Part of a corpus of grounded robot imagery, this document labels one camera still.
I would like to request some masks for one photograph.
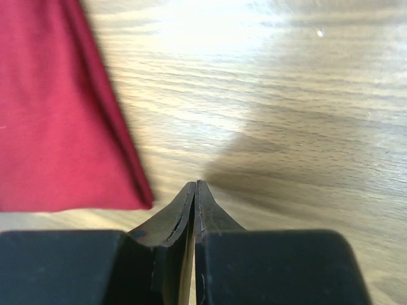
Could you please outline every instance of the black tool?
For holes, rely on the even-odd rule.
[[[199,305],[371,304],[341,235],[246,231],[200,180],[128,233],[1,233],[0,304],[187,304],[194,234]]]

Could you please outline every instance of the folded red towel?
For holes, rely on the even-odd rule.
[[[150,208],[78,0],[0,1],[0,211]]]

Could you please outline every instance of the wood grain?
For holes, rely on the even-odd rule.
[[[0,229],[130,229],[203,178],[247,229],[341,232],[375,304],[407,303],[406,1],[84,5],[156,208],[3,214]]]

